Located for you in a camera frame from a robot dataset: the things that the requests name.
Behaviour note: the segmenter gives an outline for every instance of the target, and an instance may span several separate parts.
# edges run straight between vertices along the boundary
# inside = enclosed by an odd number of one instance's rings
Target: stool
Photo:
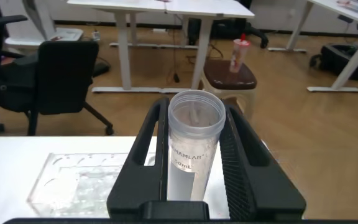
[[[246,118],[251,119],[254,109],[256,78],[242,64],[238,73],[229,71],[230,61],[208,60],[205,62],[201,81],[204,90],[221,99],[235,98]]]

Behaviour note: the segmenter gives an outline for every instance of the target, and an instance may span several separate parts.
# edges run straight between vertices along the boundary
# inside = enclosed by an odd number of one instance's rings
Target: white table
[[[68,4],[77,6],[92,7],[99,10],[113,12],[118,28],[118,47],[121,64],[122,87],[95,87],[93,92],[158,92],[158,93],[178,93],[186,88],[149,88],[135,87],[131,85],[131,71],[128,57],[128,41],[126,31],[126,14],[131,15],[131,36],[132,45],[136,43],[136,21],[135,14],[138,12],[162,12],[166,14],[182,14],[183,30],[187,30],[189,17],[200,18],[201,30],[198,44],[196,66],[193,72],[192,89],[197,89],[200,76],[204,67],[205,58],[209,44],[209,34],[214,19],[224,19],[231,17],[253,18],[255,15],[243,5],[234,0],[173,0],[172,2],[162,2],[157,0],[68,0]]]
[[[270,51],[290,51],[290,52],[305,52],[305,49],[295,49],[295,44],[298,40],[299,33],[303,27],[303,24],[305,23],[311,8],[313,7],[313,4],[324,7],[326,9],[329,9],[331,11],[334,11],[338,14],[341,14],[343,16],[349,17],[351,19],[354,19],[358,22],[358,12],[352,11],[350,9],[347,9],[345,7],[340,6],[337,3],[337,0],[307,0],[306,5],[303,9],[303,14],[301,16],[301,19],[295,28],[295,30],[292,33],[292,36],[290,38],[290,41],[287,44],[286,48],[276,48],[276,47],[269,47],[268,49]],[[308,87],[308,90],[311,92],[315,91],[345,91],[345,92],[358,92],[358,88],[353,87],[343,87],[344,84],[347,82],[349,77],[352,75],[354,70],[358,66],[358,50],[353,55],[349,63],[347,63],[344,70],[341,72],[341,74],[338,76],[336,81],[331,87]]]
[[[0,137],[0,224],[36,217],[26,200],[42,167],[54,153],[127,153],[135,137]],[[149,152],[155,152],[156,137]],[[228,218],[219,147],[204,198],[212,218]]]

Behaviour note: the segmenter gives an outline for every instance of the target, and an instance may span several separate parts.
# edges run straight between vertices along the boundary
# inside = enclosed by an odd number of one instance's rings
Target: plastic cup
[[[168,200],[201,201],[226,119],[223,102],[206,91],[176,94],[168,107]]]
[[[249,42],[246,40],[236,39],[233,40],[234,48],[230,61],[230,72],[237,73],[239,72],[242,62],[246,57]]]

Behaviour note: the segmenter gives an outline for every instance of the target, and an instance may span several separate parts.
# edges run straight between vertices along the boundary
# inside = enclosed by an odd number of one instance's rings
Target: white wall
[[[47,2],[50,6],[51,15],[55,20],[115,22],[113,14],[108,12],[71,6],[64,0],[48,0]],[[293,30],[299,21],[305,3],[305,0],[253,0],[250,10],[255,14],[255,19],[249,20],[249,22],[259,29]],[[290,17],[292,9],[295,15]],[[338,14],[335,12],[314,6],[303,27],[303,31],[345,33],[346,23],[337,19],[337,16]],[[174,24],[173,17],[163,13],[140,13],[137,15],[137,22]],[[357,34],[356,23],[351,24],[346,32]]]

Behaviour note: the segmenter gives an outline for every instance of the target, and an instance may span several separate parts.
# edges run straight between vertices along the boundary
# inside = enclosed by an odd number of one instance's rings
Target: clear acrylic plate
[[[154,155],[145,166],[154,165]],[[127,156],[49,154],[27,201],[40,217],[108,217],[107,197]]]

